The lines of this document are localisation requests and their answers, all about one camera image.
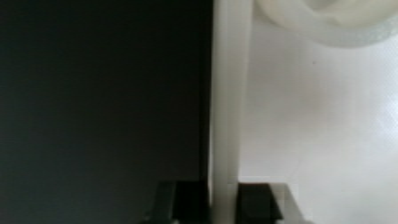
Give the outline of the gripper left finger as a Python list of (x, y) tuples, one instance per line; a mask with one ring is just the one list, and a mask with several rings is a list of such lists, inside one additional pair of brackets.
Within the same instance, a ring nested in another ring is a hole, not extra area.
[(157, 184), (150, 210), (138, 224), (209, 224), (202, 181), (165, 181)]

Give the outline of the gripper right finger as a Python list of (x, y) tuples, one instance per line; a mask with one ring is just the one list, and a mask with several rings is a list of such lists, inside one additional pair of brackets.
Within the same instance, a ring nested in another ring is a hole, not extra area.
[(236, 224), (314, 224), (303, 218), (284, 183), (237, 185)]

